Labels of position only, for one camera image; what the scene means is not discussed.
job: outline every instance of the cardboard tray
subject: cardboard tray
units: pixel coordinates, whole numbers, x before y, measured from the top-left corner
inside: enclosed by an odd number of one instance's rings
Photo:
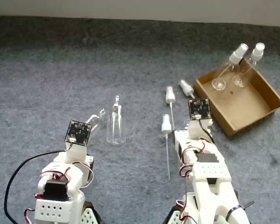
[[[250,64],[242,60],[240,67],[247,66]],[[216,71],[211,70],[198,77],[194,90],[200,98],[209,99],[210,113],[226,135],[234,135],[280,107],[280,95],[254,68],[251,69],[249,85],[237,88],[229,81],[224,91],[216,91],[211,86]]]

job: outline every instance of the clear plastic bottle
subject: clear plastic bottle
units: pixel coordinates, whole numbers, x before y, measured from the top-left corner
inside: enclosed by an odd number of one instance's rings
[[[118,145],[126,141],[125,117],[119,95],[115,96],[111,110],[108,112],[107,142]]]
[[[264,49],[265,45],[263,43],[256,44],[250,57],[247,59],[247,62],[250,64],[249,68],[244,71],[241,71],[239,74],[235,75],[232,78],[232,82],[235,86],[244,88],[249,84],[253,76],[252,68],[256,68],[258,62],[263,56]]]
[[[224,63],[216,72],[215,78],[211,84],[215,90],[223,91],[226,88],[226,75],[232,73],[236,75],[239,72],[238,63],[242,60],[248,46],[241,43],[240,46],[229,56],[228,62]]]

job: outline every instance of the black circuit board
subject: black circuit board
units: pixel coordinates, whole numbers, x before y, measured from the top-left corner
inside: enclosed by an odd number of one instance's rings
[[[69,138],[75,138],[76,142],[72,142],[72,143],[81,146],[87,146],[88,139],[90,137],[91,128],[92,126],[90,124],[71,120],[65,136],[65,141],[71,142],[69,141]]]
[[[210,118],[210,105],[208,99],[189,100],[190,119],[195,120],[195,115],[201,115],[201,119]]]

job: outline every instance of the white wall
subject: white wall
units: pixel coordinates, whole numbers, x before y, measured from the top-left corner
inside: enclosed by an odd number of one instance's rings
[[[280,0],[0,0],[0,15],[280,26]]]

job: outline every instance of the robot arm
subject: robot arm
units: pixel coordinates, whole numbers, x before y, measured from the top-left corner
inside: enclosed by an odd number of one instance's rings
[[[204,102],[208,105],[205,100],[191,101],[197,103],[191,105],[189,102],[192,109],[197,109],[196,105],[203,105]],[[175,131],[175,150],[183,164],[180,173],[184,173],[182,176],[192,181],[194,189],[194,192],[186,192],[182,204],[177,201],[180,206],[180,211],[177,212],[181,215],[175,223],[249,224],[246,212],[239,205],[231,184],[231,175],[224,157],[212,143],[207,129],[212,124],[209,108],[208,111],[195,112],[200,113],[192,114],[190,111],[192,120],[188,130]]]
[[[85,209],[80,190],[93,179],[93,157],[87,155],[91,125],[71,121],[65,137],[66,148],[40,175],[35,205],[35,224],[98,224],[93,207]]]

